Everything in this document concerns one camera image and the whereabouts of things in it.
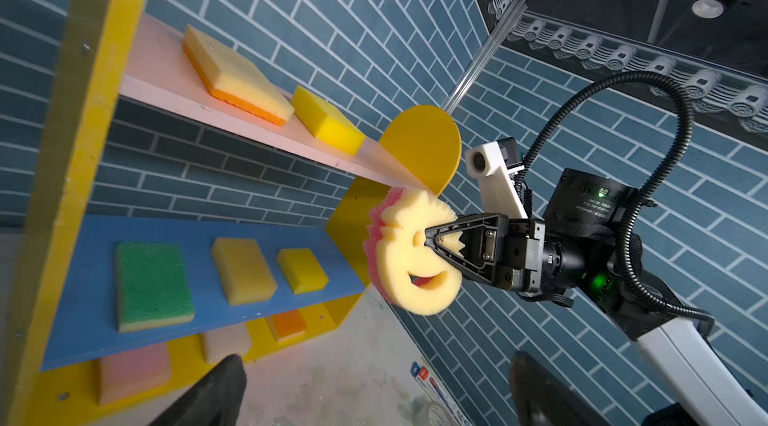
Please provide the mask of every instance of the yellow side panel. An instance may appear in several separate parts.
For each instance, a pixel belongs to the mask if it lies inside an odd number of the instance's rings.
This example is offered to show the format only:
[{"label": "yellow side panel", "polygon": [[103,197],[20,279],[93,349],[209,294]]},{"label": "yellow side panel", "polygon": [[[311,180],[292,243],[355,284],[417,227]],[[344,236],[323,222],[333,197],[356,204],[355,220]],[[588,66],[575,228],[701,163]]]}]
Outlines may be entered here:
[{"label": "yellow side panel", "polygon": [[[247,362],[262,358],[337,327],[323,305],[302,308],[301,314],[306,321],[306,332],[280,344],[275,342],[266,319],[246,323],[254,346],[243,360]],[[173,369],[168,384],[104,406],[98,404],[98,361],[72,364],[41,373],[30,403],[27,424],[74,426],[93,421],[145,399],[191,386],[213,367],[205,362],[199,335],[168,342],[168,350]]]},{"label": "yellow side panel", "polygon": [[22,424],[144,0],[72,0],[15,264],[0,423]]},{"label": "yellow side panel", "polygon": [[[418,180],[439,195],[456,174],[462,157],[462,138],[453,119],[435,106],[414,106],[398,114],[379,143]],[[386,197],[389,186],[356,178],[331,216],[326,231],[346,260],[368,286],[368,258],[362,242],[371,222],[368,211]],[[326,303],[341,324],[360,299],[341,298]]]}]

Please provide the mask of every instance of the cable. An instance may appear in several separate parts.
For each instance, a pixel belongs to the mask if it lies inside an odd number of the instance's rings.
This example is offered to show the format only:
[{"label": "cable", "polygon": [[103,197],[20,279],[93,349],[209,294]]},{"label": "cable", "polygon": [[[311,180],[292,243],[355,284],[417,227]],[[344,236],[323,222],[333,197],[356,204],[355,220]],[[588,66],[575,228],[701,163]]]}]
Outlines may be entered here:
[{"label": "cable", "polygon": [[640,282],[640,278],[636,273],[635,268],[632,266],[630,259],[630,238],[634,222],[640,214],[640,209],[648,200],[650,200],[650,197],[656,192],[658,187],[661,186],[661,183],[677,165],[677,162],[680,161],[694,132],[694,109],[690,103],[688,95],[685,93],[682,86],[678,85],[675,80],[649,71],[629,71],[626,73],[618,73],[583,88],[573,95],[570,100],[566,101],[557,113],[552,115],[552,118],[550,118],[547,124],[544,125],[544,128],[542,128],[542,131],[536,136],[533,144],[531,144],[531,147],[528,149],[528,153],[523,158],[524,169],[519,171],[514,177],[514,186],[518,193],[520,193],[525,173],[542,150],[544,143],[547,142],[562,120],[565,119],[571,111],[576,109],[576,106],[604,89],[625,83],[644,83],[655,86],[667,93],[677,109],[677,133],[675,134],[672,146],[669,151],[667,151],[667,155],[662,159],[661,163],[656,168],[656,171],[651,173],[648,180],[643,184],[643,187],[641,187],[630,200],[627,209],[621,217],[621,222],[619,223],[619,228],[616,233],[617,261],[614,264],[614,270],[618,274],[619,279],[629,288],[630,292],[632,292],[640,302],[645,304],[650,310],[697,319],[702,322],[702,327],[700,329],[701,335],[707,336],[715,324],[714,316],[701,309],[673,304],[672,302],[667,301],[667,299],[653,294]]}]

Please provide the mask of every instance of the blue brick wall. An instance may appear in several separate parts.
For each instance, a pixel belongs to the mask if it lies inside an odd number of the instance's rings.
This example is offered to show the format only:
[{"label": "blue brick wall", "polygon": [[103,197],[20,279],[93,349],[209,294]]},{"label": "blue brick wall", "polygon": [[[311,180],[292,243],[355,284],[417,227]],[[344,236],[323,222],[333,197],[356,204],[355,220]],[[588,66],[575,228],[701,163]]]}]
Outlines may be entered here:
[{"label": "blue brick wall", "polygon": [[[69,0],[0,0],[0,224],[21,225]],[[147,0],[308,86],[368,136],[414,104],[439,105],[488,32],[474,0]],[[352,178],[121,100],[88,211],[323,226]]]},{"label": "blue brick wall", "polygon": [[[547,118],[588,82],[501,49],[454,114],[464,147],[514,136],[529,146]],[[541,215],[563,168],[639,187],[668,149],[676,118],[606,90],[572,113],[526,175]],[[458,174],[442,197],[480,210],[476,182]],[[768,155],[697,126],[682,163],[641,214],[644,266],[683,300],[712,312],[717,353],[768,408]],[[623,333],[576,292],[573,309],[531,304],[465,282],[447,311],[395,308],[475,424],[517,424],[510,356],[531,353],[616,426],[639,424],[675,401]]]}]

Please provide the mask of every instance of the green scrubbing pad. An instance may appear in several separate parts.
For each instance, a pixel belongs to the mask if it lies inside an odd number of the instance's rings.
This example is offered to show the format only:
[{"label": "green scrubbing pad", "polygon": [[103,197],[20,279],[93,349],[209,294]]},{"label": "green scrubbing pad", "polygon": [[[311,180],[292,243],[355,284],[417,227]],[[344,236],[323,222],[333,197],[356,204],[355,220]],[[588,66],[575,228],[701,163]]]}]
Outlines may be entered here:
[{"label": "green scrubbing pad", "polygon": [[178,245],[121,242],[115,253],[115,272],[120,332],[179,325],[194,318]]}]

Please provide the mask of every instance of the yellow sponge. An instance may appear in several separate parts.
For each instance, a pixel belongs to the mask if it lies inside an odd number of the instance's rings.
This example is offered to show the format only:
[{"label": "yellow sponge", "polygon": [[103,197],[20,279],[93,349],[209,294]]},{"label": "yellow sponge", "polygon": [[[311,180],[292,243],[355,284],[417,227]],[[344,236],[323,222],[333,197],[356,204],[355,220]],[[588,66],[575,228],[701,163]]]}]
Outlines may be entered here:
[{"label": "yellow sponge", "polygon": [[270,326],[270,331],[277,342],[294,338],[306,331],[306,321],[298,309],[269,316],[266,324]]},{"label": "yellow sponge", "polygon": [[213,254],[232,306],[267,301],[275,294],[277,283],[254,239],[216,238]]},{"label": "yellow sponge", "polygon": [[291,104],[312,136],[323,143],[354,156],[366,140],[339,108],[302,86],[296,88]]},{"label": "yellow sponge", "polygon": [[187,26],[184,52],[208,93],[281,126],[293,106],[253,63],[202,31]]},{"label": "yellow sponge", "polygon": [[277,263],[283,269],[293,294],[319,291],[328,284],[328,276],[309,249],[281,249]]}]

